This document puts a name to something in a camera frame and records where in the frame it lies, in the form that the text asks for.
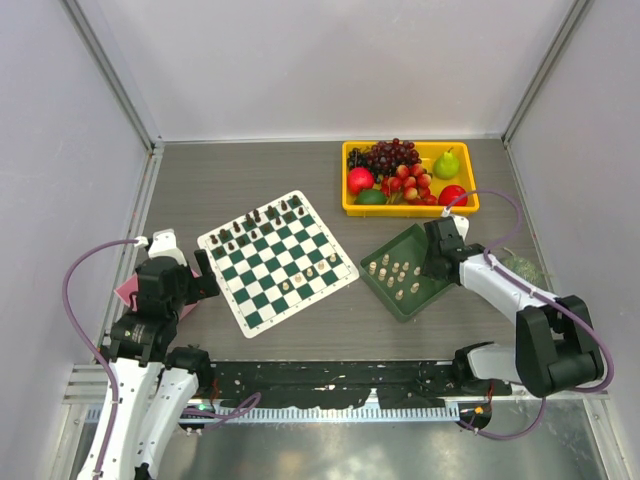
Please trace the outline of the pink box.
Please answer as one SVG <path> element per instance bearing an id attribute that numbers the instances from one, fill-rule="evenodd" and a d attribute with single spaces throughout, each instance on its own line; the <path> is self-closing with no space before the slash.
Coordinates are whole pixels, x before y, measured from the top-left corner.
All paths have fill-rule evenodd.
<path id="1" fill-rule="evenodd" d="M 162 298 L 162 288 L 153 286 L 150 278 L 142 279 L 137 273 L 115 288 L 114 293 L 130 310 L 137 312 L 144 303 L 155 297 Z"/>

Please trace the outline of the green white chess board mat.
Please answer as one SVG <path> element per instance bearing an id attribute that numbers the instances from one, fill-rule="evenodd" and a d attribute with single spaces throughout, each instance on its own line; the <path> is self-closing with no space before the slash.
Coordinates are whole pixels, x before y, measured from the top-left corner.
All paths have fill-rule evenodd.
<path id="1" fill-rule="evenodd" d="M 221 294 L 248 339 L 359 278 L 358 267 L 299 190 L 200 235 L 197 245 L 208 252 Z M 321 260 L 325 268 L 319 271 Z M 314 270 L 312 278 L 307 268 Z M 298 273 L 303 280 L 296 286 Z"/>

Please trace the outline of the dark purple grape bunch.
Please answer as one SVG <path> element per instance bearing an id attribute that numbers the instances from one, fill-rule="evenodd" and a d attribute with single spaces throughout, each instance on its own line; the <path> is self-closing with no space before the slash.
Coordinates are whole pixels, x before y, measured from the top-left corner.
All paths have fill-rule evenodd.
<path id="1" fill-rule="evenodd" d="M 374 176 L 390 176 L 401 165 L 411 167 L 421 162 L 416 144 L 394 138 L 391 141 L 379 141 L 367 147 L 363 154 L 362 166 Z"/>

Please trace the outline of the red cherry bunch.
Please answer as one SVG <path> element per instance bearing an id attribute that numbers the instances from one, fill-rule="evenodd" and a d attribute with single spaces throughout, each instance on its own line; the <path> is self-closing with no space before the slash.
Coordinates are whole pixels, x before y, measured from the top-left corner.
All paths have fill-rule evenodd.
<path id="1" fill-rule="evenodd" d="M 421 164 L 411 167 L 401 165 L 390 177 L 384 177 L 380 190 L 388 204 L 436 205 L 438 200 L 431 192 L 432 175 Z"/>

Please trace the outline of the green netted melon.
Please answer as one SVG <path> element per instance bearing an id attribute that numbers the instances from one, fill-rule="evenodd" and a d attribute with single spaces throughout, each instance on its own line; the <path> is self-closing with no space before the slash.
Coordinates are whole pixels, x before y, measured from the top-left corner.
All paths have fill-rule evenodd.
<path id="1" fill-rule="evenodd" d="M 500 258 L 500 262 L 506 269 L 539 289 L 548 289 L 549 275 L 546 272 L 537 267 L 533 261 L 517 255 L 511 249 L 503 247 L 502 250 L 505 254 Z"/>

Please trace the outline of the green lime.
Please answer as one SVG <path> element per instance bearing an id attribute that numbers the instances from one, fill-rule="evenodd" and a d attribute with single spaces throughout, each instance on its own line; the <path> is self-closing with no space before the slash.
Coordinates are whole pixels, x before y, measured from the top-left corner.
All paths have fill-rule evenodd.
<path id="1" fill-rule="evenodd" d="M 385 205 L 387 195 L 378 189 L 361 190 L 354 201 L 355 205 Z"/>

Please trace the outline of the dark green piece tray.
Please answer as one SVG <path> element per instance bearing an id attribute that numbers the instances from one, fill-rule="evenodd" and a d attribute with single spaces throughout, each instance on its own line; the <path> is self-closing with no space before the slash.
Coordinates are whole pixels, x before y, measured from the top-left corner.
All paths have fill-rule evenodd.
<path id="1" fill-rule="evenodd" d="M 427 246 L 424 228 L 414 224 L 359 261 L 364 282 L 400 323 L 453 288 L 422 274 Z"/>

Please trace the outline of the red apple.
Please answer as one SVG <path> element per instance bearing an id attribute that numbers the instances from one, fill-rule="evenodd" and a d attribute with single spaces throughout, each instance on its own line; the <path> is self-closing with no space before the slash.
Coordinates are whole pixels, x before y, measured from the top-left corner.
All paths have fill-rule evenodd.
<path id="1" fill-rule="evenodd" d="M 440 193 L 438 204 L 440 206 L 466 206 L 468 199 L 466 190 L 460 185 L 448 185 Z"/>
<path id="2" fill-rule="evenodd" d="M 374 175 L 365 167 L 355 167 L 347 175 L 347 189 L 353 195 L 363 190 L 372 189 L 375 184 Z"/>

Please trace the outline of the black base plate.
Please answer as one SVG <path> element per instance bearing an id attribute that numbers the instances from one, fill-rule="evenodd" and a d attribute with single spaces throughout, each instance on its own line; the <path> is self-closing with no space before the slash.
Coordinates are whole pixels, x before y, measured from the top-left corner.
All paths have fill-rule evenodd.
<path id="1" fill-rule="evenodd" d="M 260 393 L 260 408 L 360 408 L 375 393 L 383 409 L 442 406 L 446 397 L 512 394 L 500 380 L 459 380 L 450 362 L 219 362 L 195 397 L 236 407 Z"/>

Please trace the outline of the black grape bunch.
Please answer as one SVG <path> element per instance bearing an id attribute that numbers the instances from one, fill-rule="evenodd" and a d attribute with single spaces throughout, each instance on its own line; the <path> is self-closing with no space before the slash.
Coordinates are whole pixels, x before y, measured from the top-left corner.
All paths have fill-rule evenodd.
<path id="1" fill-rule="evenodd" d="M 363 167 L 368 169 L 369 152 L 367 149 L 353 148 L 347 156 L 347 167 L 351 171 Z"/>

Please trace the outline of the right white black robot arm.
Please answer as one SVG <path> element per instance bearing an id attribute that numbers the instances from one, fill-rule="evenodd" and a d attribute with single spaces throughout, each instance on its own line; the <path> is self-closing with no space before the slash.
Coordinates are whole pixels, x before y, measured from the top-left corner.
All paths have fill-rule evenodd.
<path id="1" fill-rule="evenodd" d="M 488 380 L 524 386 L 538 398 L 601 380 L 606 373 L 584 301 L 557 297 L 508 270 L 479 244 L 467 244 L 469 222 L 452 215 L 424 224 L 422 274 L 476 293 L 515 327 L 515 345 L 483 342 L 455 352 L 452 381 L 474 394 Z"/>

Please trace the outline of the yellow plastic fruit tray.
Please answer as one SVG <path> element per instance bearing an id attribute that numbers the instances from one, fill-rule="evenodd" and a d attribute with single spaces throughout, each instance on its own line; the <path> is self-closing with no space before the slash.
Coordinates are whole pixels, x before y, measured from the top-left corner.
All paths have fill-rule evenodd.
<path id="1" fill-rule="evenodd" d="M 350 216 L 437 217 L 479 209 L 469 149 L 461 142 L 347 141 L 342 145 L 342 206 Z"/>

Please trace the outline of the red apple right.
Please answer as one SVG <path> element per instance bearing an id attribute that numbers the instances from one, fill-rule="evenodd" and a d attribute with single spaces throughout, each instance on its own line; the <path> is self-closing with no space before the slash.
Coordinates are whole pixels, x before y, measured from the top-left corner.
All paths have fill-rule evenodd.
<path id="1" fill-rule="evenodd" d="M 438 204 L 440 206 L 466 206 L 468 199 L 466 190 L 460 185 L 448 185 L 440 193 Z"/>

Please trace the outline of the red apple left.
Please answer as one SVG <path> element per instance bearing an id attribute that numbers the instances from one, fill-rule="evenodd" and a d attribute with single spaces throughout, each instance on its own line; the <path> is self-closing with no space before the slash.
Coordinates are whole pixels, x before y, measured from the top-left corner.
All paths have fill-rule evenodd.
<path id="1" fill-rule="evenodd" d="M 375 184 L 374 175 L 365 167 L 355 167 L 347 175 L 347 189 L 353 195 L 363 190 L 372 189 Z"/>

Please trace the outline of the green pear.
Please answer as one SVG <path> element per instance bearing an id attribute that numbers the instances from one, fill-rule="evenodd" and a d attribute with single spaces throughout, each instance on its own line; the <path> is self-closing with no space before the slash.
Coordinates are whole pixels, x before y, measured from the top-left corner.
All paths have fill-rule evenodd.
<path id="1" fill-rule="evenodd" d="M 452 148 L 443 152 L 433 164 L 433 173 L 441 180 L 453 179 L 459 170 L 460 160 Z"/>

